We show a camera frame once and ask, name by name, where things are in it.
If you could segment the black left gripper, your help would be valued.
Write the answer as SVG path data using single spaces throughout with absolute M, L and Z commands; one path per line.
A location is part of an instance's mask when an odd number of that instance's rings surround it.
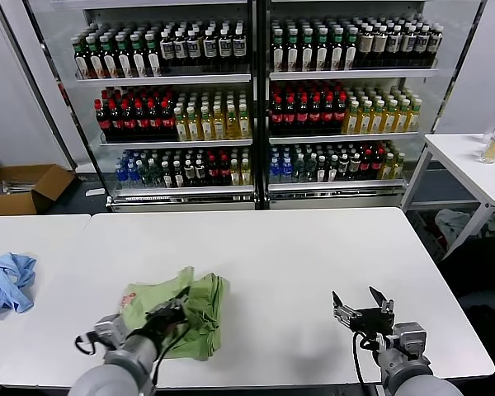
M 183 305 L 189 299 L 191 288 L 185 287 L 174 299 L 161 303 L 146 313 L 146 327 L 153 330 L 168 330 L 186 321 Z

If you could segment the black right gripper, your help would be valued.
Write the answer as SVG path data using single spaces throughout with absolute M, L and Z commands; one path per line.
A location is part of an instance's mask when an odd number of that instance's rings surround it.
M 375 287 L 370 286 L 369 292 L 378 305 L 377 308 L 354 310 L 341 301 L 335 291 L 332 292 L 334 318 L 349 326 L 353 332 L 364 334 L 392 334 L 394 325 L 394 301 L 387 299 Z

